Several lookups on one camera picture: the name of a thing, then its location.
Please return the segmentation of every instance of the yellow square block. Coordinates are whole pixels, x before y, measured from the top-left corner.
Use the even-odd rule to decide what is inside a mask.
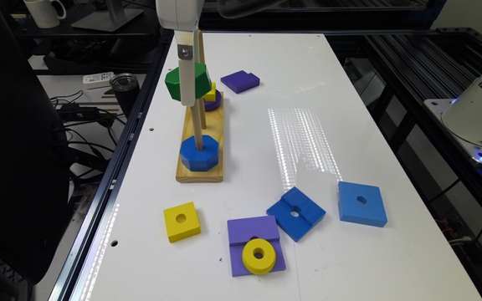
[[[193,202],[165,209],[163,213],[169,242],[177,242],[200,233],[200,222]]]
[[[204,95],[204,101],[212,102],[215,101],[215,87],[217,85],[215,83],[211,83],[211,91]]]

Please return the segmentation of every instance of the hole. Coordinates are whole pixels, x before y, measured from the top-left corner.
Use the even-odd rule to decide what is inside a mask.
[[[185,220],[187,220],[185,214],[178,214],[176,217],[176,222],[182,223],[185,222]]]
[[[293,217],[298,217],[299,213],[300,213],[300,207],[298,207],[298,206],[291,207],[291,215]]]
[[[257,259],[261,259],[263,258],[265,255],[265,252],[264,250],[261,248],[261,247],[257,247],[254,249],[254,256],[257,258]]]
[[[367,204],[367,200],[364,196],[359,196],[356,198],[356,200],[361,203],[362,205],[366,205]]]

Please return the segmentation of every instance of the blue block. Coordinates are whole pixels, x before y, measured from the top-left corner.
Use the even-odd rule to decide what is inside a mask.
[[[294,217],[292,212],[297,212],[299,216]],[[296,242],[323,219],[325,213],[297,187],[291,188],[280,201],[267,209],[267,215],[273,215],[276,223]]]
[[[386,225],[388,220],[378,187],[341,181],[338,189],[340,220],[375,227]]]
[[[218,142],[209,135],[203,135],[202,141],[203,150],[197,150],[194,136],[182,142],[180,157],[190,171],[209,171],[218,164]]]

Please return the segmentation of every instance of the yellow block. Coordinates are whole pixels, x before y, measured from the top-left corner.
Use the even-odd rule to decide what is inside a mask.
[[[215,101],[215,87],[217,85],[215,83],[211,83],[211,91],[209,91],[207,94],[204,95],[204,101]]]
[[[177,242],[200,233],[200,222],[193,202],[165,209],[163,213],[169,242]]]
[[[276,252],[274,247],[266,240],[261,238],[255,238],[243,248],[244,266],[256,275],[263,275],[273,269],[276,263]]]

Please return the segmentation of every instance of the blue hexagon block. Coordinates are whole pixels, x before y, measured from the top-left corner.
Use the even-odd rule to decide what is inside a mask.
[[[202,140],[203,150],[197,150],[194,136],[182,142],[180,156],[183,165],[190,171],[209,171],[218,164],[218,142],[210,135],[203,135]]]

